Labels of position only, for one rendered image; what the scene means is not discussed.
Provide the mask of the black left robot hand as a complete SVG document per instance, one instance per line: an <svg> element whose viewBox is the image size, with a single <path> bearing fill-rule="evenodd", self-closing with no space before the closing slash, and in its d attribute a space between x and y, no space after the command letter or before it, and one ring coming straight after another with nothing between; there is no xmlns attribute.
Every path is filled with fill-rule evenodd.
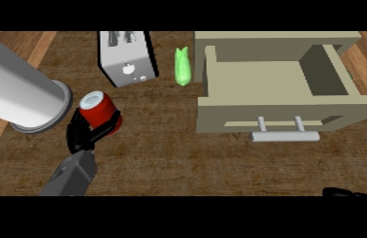
<svg viewBox="0 0 367 238"><path fill-rule="evenodd" d="M94 143L112 133L114 127L117 126L119 117L120 112L114 111L110 119L106 120L95 128L89 128L89 124L79 113L79 109L75 109L66 128L66 141L70 153L94 150Z"/></svg>

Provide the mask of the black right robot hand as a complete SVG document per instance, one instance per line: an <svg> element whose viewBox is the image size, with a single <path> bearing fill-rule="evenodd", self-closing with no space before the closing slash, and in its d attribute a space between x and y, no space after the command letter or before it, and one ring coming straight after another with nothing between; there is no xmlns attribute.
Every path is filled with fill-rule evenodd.
<svg viewBox="0 0 367 238"><path fill-rule="evenodd" d="M347 189L337 188L337 187L325 187L322 189L324 196L362 196L367 197L367 193L352 192Z"/></svg>

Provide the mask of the red can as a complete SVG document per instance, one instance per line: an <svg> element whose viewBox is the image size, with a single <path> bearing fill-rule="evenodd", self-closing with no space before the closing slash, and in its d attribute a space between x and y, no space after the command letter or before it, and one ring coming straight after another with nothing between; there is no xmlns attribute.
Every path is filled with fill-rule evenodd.
<svg viewBox="0 0 367 238"><path fill-rule="evenodd" d="M78 111L88 126L97 128L116 114L117 109L109 95L94 90L79 100Z"/></svg>

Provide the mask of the beige drawer front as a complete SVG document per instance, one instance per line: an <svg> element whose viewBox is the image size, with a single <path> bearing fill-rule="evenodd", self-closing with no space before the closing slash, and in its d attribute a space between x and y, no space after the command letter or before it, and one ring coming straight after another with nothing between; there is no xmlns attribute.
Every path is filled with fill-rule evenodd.
<svg viewBox="0 0 367 238"><path fill-rule="evenodd" d="M334 131L367 119L367 95L197 98L197 133L257 131L259 117L269 131L294 131L294 117L306 130Z"/></svg>

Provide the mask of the large white cylinder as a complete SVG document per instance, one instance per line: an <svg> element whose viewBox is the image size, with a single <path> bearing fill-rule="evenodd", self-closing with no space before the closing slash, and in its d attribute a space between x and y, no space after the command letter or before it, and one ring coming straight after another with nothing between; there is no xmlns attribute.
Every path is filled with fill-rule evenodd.
<svg viewBox="0 0 367 238"><path fill-rule="evenodd" d="M50 80L0 44L0 119L25 134L38 134L63 120L73 102L67 85Z"/></svg>

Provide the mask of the silver toaster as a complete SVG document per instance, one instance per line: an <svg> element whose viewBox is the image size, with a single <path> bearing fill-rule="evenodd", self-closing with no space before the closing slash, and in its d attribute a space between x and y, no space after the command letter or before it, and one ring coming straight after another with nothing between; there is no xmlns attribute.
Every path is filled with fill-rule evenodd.
<svg viewBox="0 0 367 238"><path fill-rule="evenodd" d="M147 31L98 31L97 48L97 65L113 87L157 78L159 71Z"/></svg>

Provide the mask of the green vegetable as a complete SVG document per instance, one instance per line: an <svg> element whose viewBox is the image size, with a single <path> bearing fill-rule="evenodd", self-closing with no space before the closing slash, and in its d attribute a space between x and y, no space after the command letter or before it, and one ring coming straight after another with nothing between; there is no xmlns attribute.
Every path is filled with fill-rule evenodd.
<svg viewBox="0 0 367 238"><path fill-rule="evenodd" d="M187 48L175 49L175 81L179 86L190 83L191 72Z"/></svg>

